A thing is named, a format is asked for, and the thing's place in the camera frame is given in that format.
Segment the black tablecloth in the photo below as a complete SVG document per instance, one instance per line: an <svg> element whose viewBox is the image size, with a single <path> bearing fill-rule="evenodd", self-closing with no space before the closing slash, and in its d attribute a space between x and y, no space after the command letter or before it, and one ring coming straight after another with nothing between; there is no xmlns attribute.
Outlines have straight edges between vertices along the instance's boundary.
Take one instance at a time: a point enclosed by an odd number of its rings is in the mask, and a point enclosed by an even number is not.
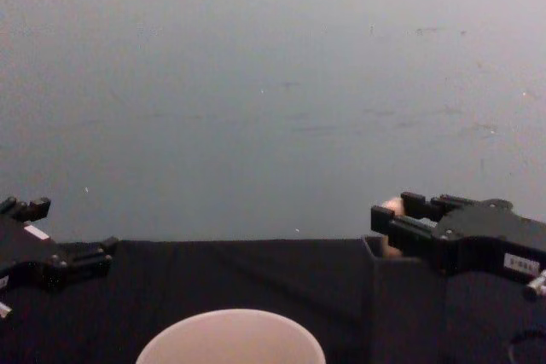
<svg viewBox="0 0 546 364"><path fill-rule="evenodd" d="M2 295L14 316L2 323L0 364L134 363L169 325L231 308L285 315L315 335L328 364L359 364L364 274L360 240L122 241L106 278L54 294ZM452 279L447 354L506 362L505 343L515 329L544 321L540 309L524 303L514 283L485 274Z"/></svg>

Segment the sticker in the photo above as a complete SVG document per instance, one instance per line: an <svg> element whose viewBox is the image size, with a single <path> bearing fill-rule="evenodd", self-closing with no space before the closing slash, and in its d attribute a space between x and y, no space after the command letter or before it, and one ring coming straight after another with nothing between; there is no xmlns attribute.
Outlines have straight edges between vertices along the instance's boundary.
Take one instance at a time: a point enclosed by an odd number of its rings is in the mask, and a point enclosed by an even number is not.
<svg viewBox="0 0 546 364"><path fill-rule="evenodd" d="M37 238L41 240L49 239L49 236L45 232L42 232L40 229L36 228L35 226L32 226L32 225L25 226L25 231L27 231L30 234L33 234L34 236L36 236Z"/></svg>
<svg viewBox="0 0 546 364"><path fill-rule="evenodd" d="M5 276L2 279L0 279L0 289L3 289L5 286L8 285L9 276Z"/></svg>
<svg viewBox="0 0 546 364"><path fill-rule="evenodd" d="M540 274L539 262L511 255L509 253L504 254L504 267L533 276L538 276Z"/></svg>

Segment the white bowl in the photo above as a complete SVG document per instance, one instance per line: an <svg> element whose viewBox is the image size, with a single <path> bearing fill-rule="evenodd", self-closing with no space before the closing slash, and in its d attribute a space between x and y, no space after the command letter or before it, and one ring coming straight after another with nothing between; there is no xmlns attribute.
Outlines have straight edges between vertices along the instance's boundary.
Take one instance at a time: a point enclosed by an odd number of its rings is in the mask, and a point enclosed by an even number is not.
<svg viewBox="0 0 546 364"><path fill-rule="evenodd" d="M136 364L326 364L320 344L295 321L267 311L217 310L158 334Z"/></svg>

